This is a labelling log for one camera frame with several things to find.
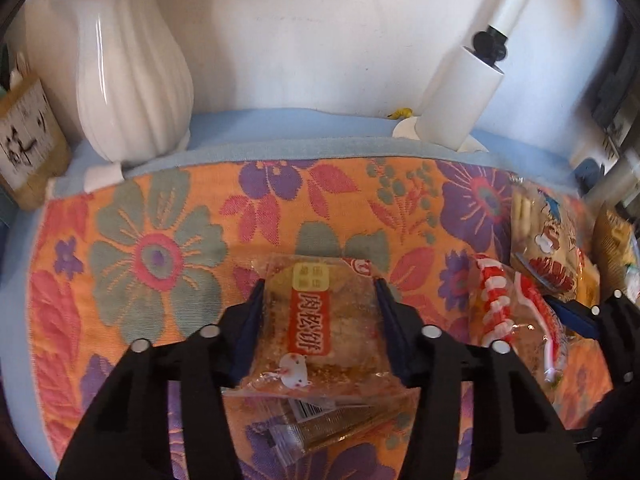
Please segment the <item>red white bread packet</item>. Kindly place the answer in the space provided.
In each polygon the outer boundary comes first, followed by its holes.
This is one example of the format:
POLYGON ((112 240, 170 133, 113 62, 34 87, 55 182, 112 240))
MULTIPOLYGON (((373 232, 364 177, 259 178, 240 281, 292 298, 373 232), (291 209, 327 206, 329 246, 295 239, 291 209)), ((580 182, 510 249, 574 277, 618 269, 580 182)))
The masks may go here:
POLYGON ((568 347, 559 318, 532 280, 483 254, 470 259, 469 332, 476 346, 510 344, 542 388, 562 380, 568 347))

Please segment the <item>meat floss cake packet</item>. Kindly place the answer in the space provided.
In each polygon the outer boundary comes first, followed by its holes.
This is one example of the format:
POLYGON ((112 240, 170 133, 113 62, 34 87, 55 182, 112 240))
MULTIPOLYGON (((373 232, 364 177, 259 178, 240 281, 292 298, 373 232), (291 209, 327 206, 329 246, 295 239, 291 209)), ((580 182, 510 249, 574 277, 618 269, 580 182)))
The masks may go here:
POLYGON ((374 403, 402 396, 367 259, 273 255, 262 325, 239 396, 374 403))

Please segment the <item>orange snack packet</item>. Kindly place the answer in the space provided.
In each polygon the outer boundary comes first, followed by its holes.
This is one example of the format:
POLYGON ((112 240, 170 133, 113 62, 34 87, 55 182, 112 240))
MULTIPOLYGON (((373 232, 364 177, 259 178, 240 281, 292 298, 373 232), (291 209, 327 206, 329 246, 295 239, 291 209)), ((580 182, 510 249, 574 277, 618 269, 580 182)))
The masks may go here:
POLYGON ((604 204, 593 228, 594 261, 600 273, 601 296, 619 290, 639 304, 639 247, 634 228, 604 204))

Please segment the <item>cartoon biscuit stick packet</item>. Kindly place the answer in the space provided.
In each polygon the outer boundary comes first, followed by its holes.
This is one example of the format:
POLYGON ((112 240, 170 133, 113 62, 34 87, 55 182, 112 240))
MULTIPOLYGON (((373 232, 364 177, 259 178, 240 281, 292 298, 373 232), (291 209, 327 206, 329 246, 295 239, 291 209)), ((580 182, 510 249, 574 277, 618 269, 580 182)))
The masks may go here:
POLYGON ((512 184, 510 263, 544 295, 600 301, 600 274, 578 244, 576 222, 558 196, 521 179, 512 184))

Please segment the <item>clear wrapped bar snack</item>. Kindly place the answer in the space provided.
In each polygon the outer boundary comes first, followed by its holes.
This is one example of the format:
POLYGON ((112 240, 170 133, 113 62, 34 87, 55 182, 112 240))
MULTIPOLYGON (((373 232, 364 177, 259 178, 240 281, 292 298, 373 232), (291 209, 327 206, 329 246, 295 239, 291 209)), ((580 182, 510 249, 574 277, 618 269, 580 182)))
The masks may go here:
POLYGON ((412 408, 413 394, 373 404, 329 399, 299 400, 263 396, 250 402, 260 418, 268 448, 287 467, 318 452, 388 422, 412 408))

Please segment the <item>floral orange table cloth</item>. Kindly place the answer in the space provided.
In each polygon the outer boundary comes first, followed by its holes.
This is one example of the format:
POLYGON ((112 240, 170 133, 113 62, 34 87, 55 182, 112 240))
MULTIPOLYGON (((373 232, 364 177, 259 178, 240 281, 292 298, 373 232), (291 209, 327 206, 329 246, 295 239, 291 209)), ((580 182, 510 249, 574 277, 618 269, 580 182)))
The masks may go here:
POLYGON ((227 402, 250 479, 391 479, 412 424, 389 422, 283 467, 258 401, 294 391, 374 396, 358 378, 364 338, 347 312, 382 278, 404 304, 464 342, 478 256, 510 257, 507 171, 419 157, 223 162, 164 169, 44 207, 28 278, 30 350, 44 432, 62 456, 128 344, 183 340, 267 283, 273 356, 227 402))

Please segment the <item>white desk lamp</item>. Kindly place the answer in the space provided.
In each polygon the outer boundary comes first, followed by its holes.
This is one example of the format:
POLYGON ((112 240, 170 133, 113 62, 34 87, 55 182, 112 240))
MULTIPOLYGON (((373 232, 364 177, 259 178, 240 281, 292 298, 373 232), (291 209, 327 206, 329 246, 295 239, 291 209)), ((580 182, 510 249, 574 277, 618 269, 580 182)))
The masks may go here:
POLYGON ((506 44, 527 3, 495 0, 486 25, 474 32, 468 46, 462 44, 442 61, 418 112, 398 122, 392 136, 457 153, 484 152, 472 130, 501 84, 499 63, 508 54, 506 44))

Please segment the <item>wooden pen holder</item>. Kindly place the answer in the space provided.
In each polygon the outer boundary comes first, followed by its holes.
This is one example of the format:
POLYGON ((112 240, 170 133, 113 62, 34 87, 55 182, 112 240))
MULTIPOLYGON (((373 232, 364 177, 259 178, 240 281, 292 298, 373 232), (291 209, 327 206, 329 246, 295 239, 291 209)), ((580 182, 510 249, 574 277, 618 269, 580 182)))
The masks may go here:
POLYGON ((35 73, 1 99, 0 157, 2 188, 23 210, 39 208, 49 181, 70 164, 72 151, 35 73))

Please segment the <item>white ribbed vase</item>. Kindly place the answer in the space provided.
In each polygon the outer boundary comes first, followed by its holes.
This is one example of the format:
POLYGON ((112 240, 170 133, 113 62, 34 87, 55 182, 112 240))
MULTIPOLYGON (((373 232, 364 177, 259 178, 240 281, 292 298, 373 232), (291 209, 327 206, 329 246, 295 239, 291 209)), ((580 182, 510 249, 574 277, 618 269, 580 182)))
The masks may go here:
POLYGON ((108 162, 139 165, 182 150, 194 88, 156 0, 73 0, 81 130, 108 162))

